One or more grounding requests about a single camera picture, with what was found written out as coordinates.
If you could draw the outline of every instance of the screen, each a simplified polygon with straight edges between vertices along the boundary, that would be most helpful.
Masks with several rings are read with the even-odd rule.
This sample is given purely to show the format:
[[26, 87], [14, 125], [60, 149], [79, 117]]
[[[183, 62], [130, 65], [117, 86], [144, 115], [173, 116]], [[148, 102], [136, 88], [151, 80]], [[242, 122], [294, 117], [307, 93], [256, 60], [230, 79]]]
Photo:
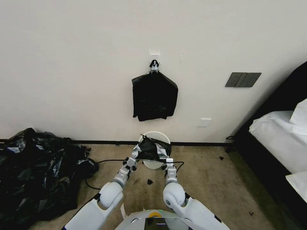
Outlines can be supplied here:
[[193, 230], [180, 218], [146, 218], [144, 230]]

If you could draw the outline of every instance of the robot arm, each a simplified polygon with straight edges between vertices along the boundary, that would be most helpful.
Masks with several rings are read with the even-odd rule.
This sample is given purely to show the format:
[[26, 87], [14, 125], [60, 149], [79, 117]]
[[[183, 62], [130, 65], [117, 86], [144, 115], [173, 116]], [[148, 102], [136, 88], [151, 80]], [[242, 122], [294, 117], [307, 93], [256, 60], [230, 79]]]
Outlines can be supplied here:
[[200, 201], [190, 197], [178, 183], [173, 159], [166, 159], [163, 200], [182, 219], [193, 222], [201, 229], [229, 230], [229, 228]]
[[129, 179], [130, 173], [137, 168], [133, 157], [126, 158], [118, 174], [112, 182], [106, 183], [62, 228], [63, 230], [99, 230], [111, 211], [123, 198], [122, 189]]

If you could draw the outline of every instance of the black bed frame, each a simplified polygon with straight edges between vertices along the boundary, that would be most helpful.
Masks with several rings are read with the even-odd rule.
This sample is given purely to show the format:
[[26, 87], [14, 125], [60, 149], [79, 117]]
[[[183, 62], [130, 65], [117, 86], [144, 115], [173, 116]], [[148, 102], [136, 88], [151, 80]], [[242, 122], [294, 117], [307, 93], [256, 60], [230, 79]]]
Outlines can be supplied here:
[[296, 105], [306, 98], [307, 62], [288, 76], [234, 137], [236, 149], [273, 199], [281, 200], [305, 229], [307, 203], [286, 180], [285, 176], [291, 173], [248, 130], [253, 120], [273, 111], [294, 110]]

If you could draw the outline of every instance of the white trash bin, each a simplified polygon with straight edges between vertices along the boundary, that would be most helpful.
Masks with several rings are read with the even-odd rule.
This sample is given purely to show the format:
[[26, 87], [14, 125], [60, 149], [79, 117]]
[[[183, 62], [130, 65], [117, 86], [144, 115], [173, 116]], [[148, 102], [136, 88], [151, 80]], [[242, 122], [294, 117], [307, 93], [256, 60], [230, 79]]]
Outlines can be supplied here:
[[[144, 133], [143, 135], [170, 144], [169, 138], [163, 133], [160, 133], [157, 131], [150, 131], [150, 132]], [[142, 140], [143, 140], [143, 137], [141, 136], [139, 139], [139, 142], [141, 142]], [[157, 162], [157, 161], [143, 161], [143, 162], [144, 162], [144, 165], [150, 169], [158, 169], [163, 165], [162, 162]]]

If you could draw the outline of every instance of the black trash bag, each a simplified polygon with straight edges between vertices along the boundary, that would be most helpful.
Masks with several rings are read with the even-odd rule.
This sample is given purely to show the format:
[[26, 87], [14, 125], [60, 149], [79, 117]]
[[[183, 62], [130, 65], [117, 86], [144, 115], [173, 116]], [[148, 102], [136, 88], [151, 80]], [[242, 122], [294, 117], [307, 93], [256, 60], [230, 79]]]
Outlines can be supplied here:
[[139, 121], [172, 116], [178, 87], [161, 72], [148, 72], [132, 79], [133, 117]]
[[143, 135], [143, 140], [133, 149], [138, 152], [136, 159], [161, 161], [169, 157], [172, 146], [166, 142]]
[[80, 180], [98, 165], [70, 138], [19, 132], [0, 147], [0, 229], [27, 229], [77, 208]]

